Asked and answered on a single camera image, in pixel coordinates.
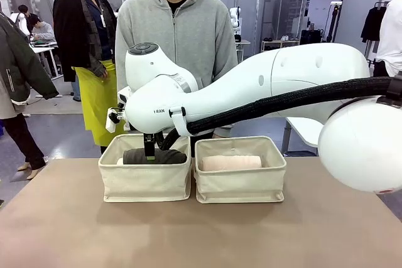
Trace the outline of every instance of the table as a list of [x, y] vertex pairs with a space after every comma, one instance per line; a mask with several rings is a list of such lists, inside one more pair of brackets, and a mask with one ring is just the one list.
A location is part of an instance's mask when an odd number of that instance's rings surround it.
[[289, 44], [294, 44], [294, 46], [296, 45], [300, 45], [300, 40], [289, 40], [289, 41], [282, 41], [282, 40], [273, 40], [273, 41], [262, 41], [261, 42], [261, 53], [263, 53], [265, 48], [265, 44], [279, 44], [280, 48], [283, 48], [284, 45], [289, 45]]
[[244, 61], [244, 45], [250, 45], [251, 42], [247, 40], [241, 40], [241, 42], [236, 42], [237, 51], [237, 61], [239, 64]]
[[53, 67], [55, 70], [55, 74], [56, 74], [56, 78], [61, 77], [62, 75], [59, 74], [59, 72], [57, 71], [57, 66], [56, 66], [56, 62], [55, 62], [55, 57], [53, 56], [53, 52], [52, 50], [54, 50], [54, 47], [32, 47], [32, 50], [34, 53], [39, 54], [39, 56], [41, 56], [43, 64], [45, 65], [45, 69], [46, 72], [50, 75], [50, 77], [52, 77], [52, 73], [50, 71], [50, 67], [48, 64], [48, 60], [46, 59], [46, 57], [44, 56], [44, 52], [49, 51], [50, 52], [50, 57], [52, 58], [52, 63], [53, 63]]
[[322, 128], [323, 124], [313, 119], [287, 117], [282, 140], [282, 154], [289, 151], [289, 141], [292, 129], [296, 131], [297, 135], [300, 136], [307, 146], [318, 147], [318, 140], [320, 139]]
[[400, 267], [402, 225], [318, 158], [288, 158], [285, 202], [104, 203], [97, 159], [52, 161], [0, 211], [0, 267]]

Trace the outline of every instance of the box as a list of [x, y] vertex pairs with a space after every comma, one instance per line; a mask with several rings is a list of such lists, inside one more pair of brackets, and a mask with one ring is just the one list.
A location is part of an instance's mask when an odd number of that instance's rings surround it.
[[[263, 168], [243, 171], [201, 171], [207, 156], [260, 156]], [[264, 136], [198, 141], [195, 144], [197, 200], [201, 203], [282, 202], [286, 161]]]
[[144, 148], [142, 134], [120, 135], [113, 139], [99, 160], [105, 185], [104, 201], [153, 202], [188, 199], [191, 191], [190, 138], [179, 138], [171, 148], [187, 155], [183, 164], [117, 165], [124, 151], [141, 148]]

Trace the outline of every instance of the person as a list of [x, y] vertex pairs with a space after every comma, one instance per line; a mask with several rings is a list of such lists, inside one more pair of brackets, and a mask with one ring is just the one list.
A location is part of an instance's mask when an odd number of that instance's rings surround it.
[[394, 77], [402, 71], [402, 0], [392, 0], [380, 29], [375, 77]]
[[45, 166], [43, 153], [36, 145], [25, 118], [24, 105], [30, 97], [30, 87], [45, 99], [58, 95], [53, 82], [22, 32], [3, 13], [0, 13], [0, 119], [10, 137], [25, 155], [25, 163], [18, 169], [32, 169], [27, 180], [33, 179]]
[[[118, 90], [127, 86], [127, 50], [145, 42], [157, 43], [171, 61], [189, 70], [199, 89], [238, 64], [231, 17], [220, 0], [125, 1], [117, 19]], [[228, 135], [228, 130], [215, 130], [215, 136]], [[192, 139], [192, 145], [211, 137], [206, 134]]]
[[24, 4], [22, 4], [18, 7], [18, 11], [25, 15], [26, 27], [28, 28], [28, 31], [30, 31], [30, 33], [32, 33], [33, 26], [31, 25], [31, 19], [34, 17], [38, 17], [38, 15], [28, 12], [28, 7]]
[[41, 40], [47, 43], [56, 42], [55, 33], [50, 24], [40, 21], [38, 16], [32, 16], [30, 18], [32, 29], [32, 35], [34, 40]]
[[80, 85], [85, 128], [103, 153], [114, 134], [106, 128], [107, 110], [117, 106], [114, 41], [116, 17], [107, 0], [55, 0], [55, 35], [64, 79]]

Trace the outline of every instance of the navy shirt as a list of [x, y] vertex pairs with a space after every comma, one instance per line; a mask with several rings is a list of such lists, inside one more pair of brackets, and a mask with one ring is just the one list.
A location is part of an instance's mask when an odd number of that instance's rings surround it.
[[92, 19], [95, 21], [96, 28], [98, 30], [100, 45], [102, 46], [102, 60], [111, 60], [112, 59], [112, 48], [109, 43], [109, 37], [107, 35], [107, 29], [103, 26], [101, 11], [94, 4], [92, 0], [85, 0], [89, 9], [89, 12], [92, 16]]

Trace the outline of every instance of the yellow pants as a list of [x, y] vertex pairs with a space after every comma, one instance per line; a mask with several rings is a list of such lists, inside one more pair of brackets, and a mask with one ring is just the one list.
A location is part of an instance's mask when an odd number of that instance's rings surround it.
[[115, 133], [109, 133], [106, 126], [107, 110], [117, 107], [116, 66], [112, 60], [101, 62], [107, 70], [107, 78], [96, 77], [86, 68], [73, 67], [80, 82], [82, 112], [85, 129], [92, 132], [98, 146], [108, 146], [111, 141], [123, 134], [124, 123], [116, 126]]

